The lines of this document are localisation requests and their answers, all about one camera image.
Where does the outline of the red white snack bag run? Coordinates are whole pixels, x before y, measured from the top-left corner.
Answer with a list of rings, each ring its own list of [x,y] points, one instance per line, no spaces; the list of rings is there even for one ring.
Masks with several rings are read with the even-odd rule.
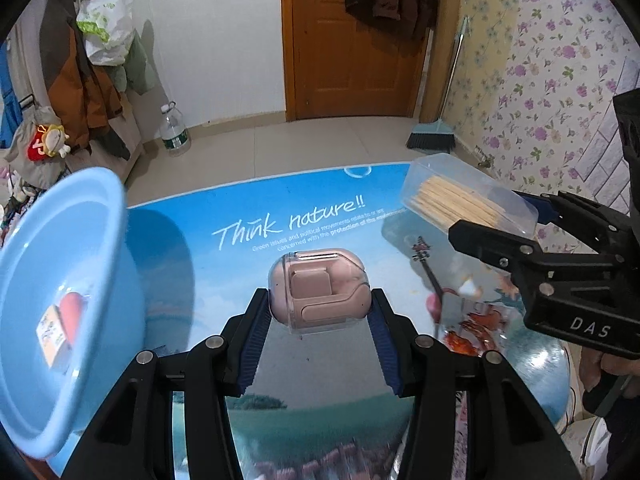
[[[447,235],[404,211],[383,222],[399,252],[385,287],[397,312],[455,352],[506,351],[522,302],[508,274],[456,252]]]

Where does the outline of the clear box of toothpicks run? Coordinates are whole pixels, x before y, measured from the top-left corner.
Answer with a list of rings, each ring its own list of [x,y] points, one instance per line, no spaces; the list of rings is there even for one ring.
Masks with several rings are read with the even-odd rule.
[[[401,203],[447,232],[466,220],[532,238],[538,211],[500,182],[449,154],[414,160],[400,192]]]

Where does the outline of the pink earbuds case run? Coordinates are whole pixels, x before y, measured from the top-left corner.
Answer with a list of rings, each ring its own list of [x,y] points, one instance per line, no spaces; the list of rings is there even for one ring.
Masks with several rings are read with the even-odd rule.
[[[333,330],[365,318],[371,287],[362,261],[346,249],[290,252],[269,272],[271,315],[291,332]]]

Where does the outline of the teal broom with dustpan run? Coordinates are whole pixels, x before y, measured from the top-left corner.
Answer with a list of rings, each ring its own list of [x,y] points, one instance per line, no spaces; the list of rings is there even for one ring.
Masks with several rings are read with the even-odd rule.
[[[449,101],[454,75],[456,74],[468,28],[469,17],[465,15],[462,18],[456,41],[454,42],[445,91],[440,99],[436,120],[434,122],[419,122],[413,127],[406,143],[406,147],[409,150],[418,150],[424,153],[450,153],[456,147],[454,128],[444,121],[444,111]]]

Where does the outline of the pink heart item in basin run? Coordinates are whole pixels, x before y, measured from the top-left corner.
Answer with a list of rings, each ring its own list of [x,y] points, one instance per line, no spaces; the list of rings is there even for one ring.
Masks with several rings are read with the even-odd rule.
[[[58,305],[58,313],[60,314],[65,337],[71,346],[75,344],[85,303],[86,298],[78,294],[78,292],[68,292],[60,300],[60,304]]]

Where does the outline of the light blue plastic basin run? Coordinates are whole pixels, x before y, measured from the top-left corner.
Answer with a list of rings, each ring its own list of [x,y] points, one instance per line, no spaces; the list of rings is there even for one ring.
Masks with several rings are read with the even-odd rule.
[[[145,306],[125,244],[126,194],[119,177],[93,167],[35,202],[1,249],[1,423],[36,460],[83,430],[141,351]],[[36,327],[68,292],[86,298],[64,370],[50,370]]]

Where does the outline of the small carton in basin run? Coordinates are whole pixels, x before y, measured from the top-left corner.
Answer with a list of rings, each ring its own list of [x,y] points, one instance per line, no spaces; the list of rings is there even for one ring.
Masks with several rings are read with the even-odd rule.
[[[36,327],[38,344],[50,370],[64,370],[70,360],[70,343],[55,306],[47,307]]]

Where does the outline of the clear plastic water bottle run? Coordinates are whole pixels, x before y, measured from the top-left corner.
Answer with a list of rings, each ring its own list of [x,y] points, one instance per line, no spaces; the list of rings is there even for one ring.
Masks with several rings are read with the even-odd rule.
[[[182,114],[175,101],[162,105],[160,111],[163,117],[163,125],[160,128],[163,146],[171,156],[181,155],[191,146],[190,133],[183,121]]]

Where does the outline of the brown wooden door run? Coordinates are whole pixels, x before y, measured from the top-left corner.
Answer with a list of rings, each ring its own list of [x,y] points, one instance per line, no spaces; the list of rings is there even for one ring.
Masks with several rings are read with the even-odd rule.
[[[281,0],[285,116],[410,117],[426,40],[372,28],[345,0]]]

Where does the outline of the red plush doll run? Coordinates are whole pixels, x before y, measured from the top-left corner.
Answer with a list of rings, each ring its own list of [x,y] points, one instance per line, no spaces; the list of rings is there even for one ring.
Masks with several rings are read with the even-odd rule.
[[[70,154],[68,135],[62,125],[36,125],[32,140],[27,147],[27,158],[32,162],[43,162],[49,158],[65,158]]]

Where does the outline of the brown orange hanging coat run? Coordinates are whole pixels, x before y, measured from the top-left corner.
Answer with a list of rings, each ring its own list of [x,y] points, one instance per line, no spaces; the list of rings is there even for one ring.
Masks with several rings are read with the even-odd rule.
[[[130,159],[129,148],[110,125],[122,114],[119,93],[104,68],[88,59],[75,0],[47,0],[39,43],[47,96],[70,149],[90,150],[96,141],[107,153]]]

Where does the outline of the white green plastic bag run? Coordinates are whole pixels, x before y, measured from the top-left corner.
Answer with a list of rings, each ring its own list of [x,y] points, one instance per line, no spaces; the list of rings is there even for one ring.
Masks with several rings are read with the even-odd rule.
[[[76,24],[84,37],[86,55],[92,65],[121,66],[134,41],[134,0],[86,0],[81,3]]]

